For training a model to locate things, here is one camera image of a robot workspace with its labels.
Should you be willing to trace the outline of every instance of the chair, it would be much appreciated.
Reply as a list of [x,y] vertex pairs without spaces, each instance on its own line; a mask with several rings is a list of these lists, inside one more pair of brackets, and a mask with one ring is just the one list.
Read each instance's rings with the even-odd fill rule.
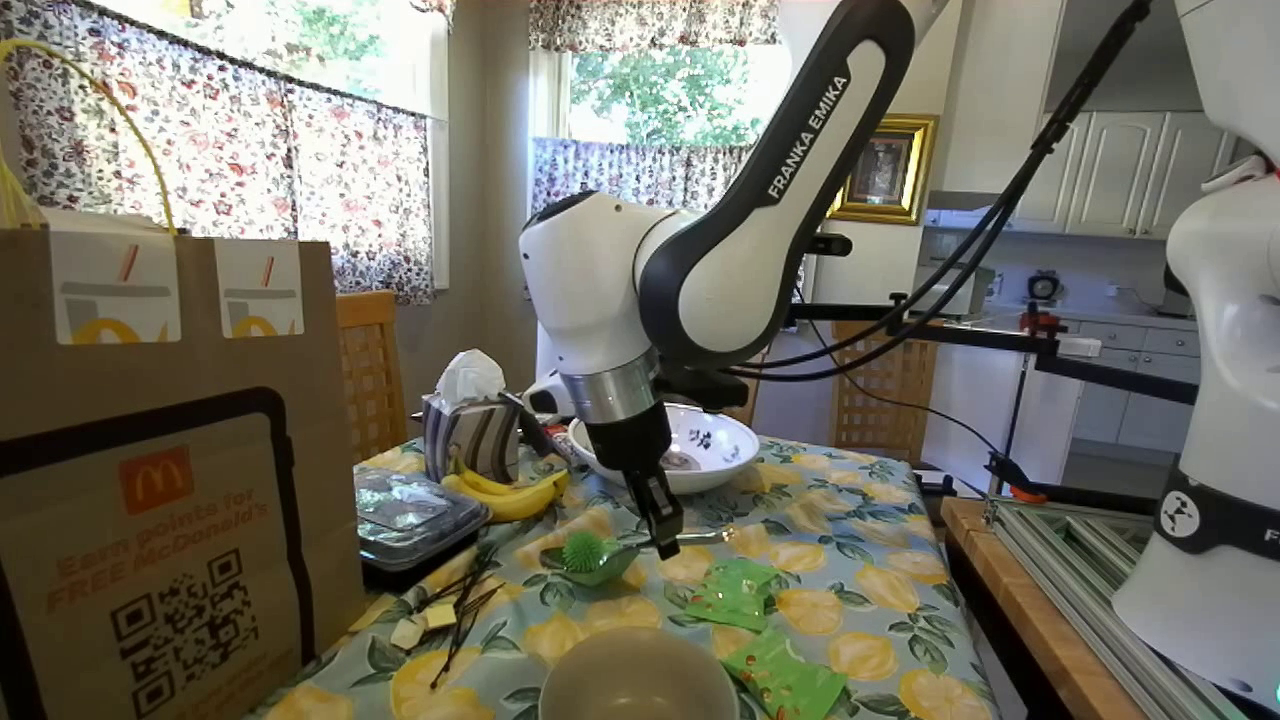
[[402,445],[408,411],[399,382],[396,295],[393,290],[341,290],[334,342],[348,397],[350,458],[366,458]]
[[[863,326],[873,326],[873,321],[837,321],[833,337],[846,339]],[[837,358],[843,365],[852,354],[863,354],[884,339],[887,339],[884,333],[856,339],[852,347],[839,347]],[[833,445],[919,464],[923,424],[926,424],[923,406],[930,397],[930,354],[934,354],[934,342],[909,339],[887,354],[837,377]]]

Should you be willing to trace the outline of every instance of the curtain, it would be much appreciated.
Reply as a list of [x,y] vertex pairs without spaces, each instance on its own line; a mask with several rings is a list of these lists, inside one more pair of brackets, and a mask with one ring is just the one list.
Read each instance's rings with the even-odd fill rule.
[[751,146],[676,142],[581,142],[532,139],[532,206],[573,192],[604,192],[627,204],[713,206]]
[[[137,115],[196,237],[329,240],[341,288],[437,290],[430,120],[292,85],[55,0],[12,0],[0,36],[74,54]],[[19,61],[19,173],[38,204],[154,214],[123,122],[64,67]]]
[[528,49],[770,42],[775,0],[528,0]]

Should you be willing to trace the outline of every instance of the white robot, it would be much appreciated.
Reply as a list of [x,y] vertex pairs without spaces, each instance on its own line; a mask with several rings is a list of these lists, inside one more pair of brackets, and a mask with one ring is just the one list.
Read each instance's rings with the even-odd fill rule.
[[[1174,0],[1211,122],[1280,160],[1280,4]],[[1166,237],[1194,305],[1200,397],[1114,615],[1166,661],[1280,711],[1280,174],[1194,198]]]
[[[770,339],[809,237],[938,9],[839,0],[745,173],[703,214],[584,192],[520,230],[558,382],[597,455],[624,470],[660,557],[676,550],[679,503],[660,470],[655,365],[724,366]],[[1179,12],[1207,115],[1280,160],[1280,0],[1179,0]],[[1166,493],[1162,537],[1114,613],[1174,665],[1280,708],[1280,467],[1267,467],[1267,440],[1280,445],[1280,181],[1200,198],[1166,251],[1194,300],[1204,380],[1184,482]],[[1194,518],[1215,530],[1204,550],[1190,549],[1204,541]]]

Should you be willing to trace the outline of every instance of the floral pattern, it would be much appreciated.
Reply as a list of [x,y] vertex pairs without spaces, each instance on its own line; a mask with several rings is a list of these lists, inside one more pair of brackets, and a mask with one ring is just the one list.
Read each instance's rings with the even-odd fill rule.
[[[534,716],[547,668],[581,640],[606,628],[669,628],[713,654],[736,654],[751,632],[689,619],[684,600],[709,568],[724,561],[770,564],[783,588],[770,595],[769,632],[843,679],[837,716],[990,716],[986,679],[977,665],[967,615],[943,573],[923,503],[901,458],[858,455],[762,434],[759,464],[739,480],[689,500],[689,529],[727,529],[727,545],[684,549],[676,561],[653,550],[606,593],[584,593],[532,564],[573,529],[636,530],[639,518],[617,482],[581,476],[558,515],[532,529],[487,529],[497,549],[483,602],[451,670],[430,690],[442,665],[442,634],[396,651],[388,632],[424,593],[469,568],[458,561],[388,602],[355,628],[321,668],[268,701],[264,716],[332,708],[332,716]],[[818,497],[805,518],[787,509]],[[762,708],[739,690],[745,720]]]
[[532,139],[532,206],[573,192],[604,192],[627,204],[713,206],[751,146],[676,142],[581,142]]
[[[175,224],[221,240],[329,240],[334,288],[437,290],[430,115],[316,91],[64,0],[12,0],[31,36],[99,76],[142,128]],[[12,73],[19,174],[38,204],[161,214],[129,128],[43,61]]]
[[775,0],[528,0],[528,49],[770,42]]

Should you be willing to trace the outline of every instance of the plate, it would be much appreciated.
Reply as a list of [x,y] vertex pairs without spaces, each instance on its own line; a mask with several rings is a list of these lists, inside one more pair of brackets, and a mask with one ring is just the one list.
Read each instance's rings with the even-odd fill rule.
[[[676,497],[694,497],[709,488],[727,482],[759,455],[759,434],[731,418],[713,415],[694,403],[662,403],[671,424],[671,447],[662,455],[662,470]],[[597,476],[621,482],[624,476],[617,467],[604,467],[593,452],[593,434],[581,418],[569,424],[569,445],[581,458],[593,464]]]

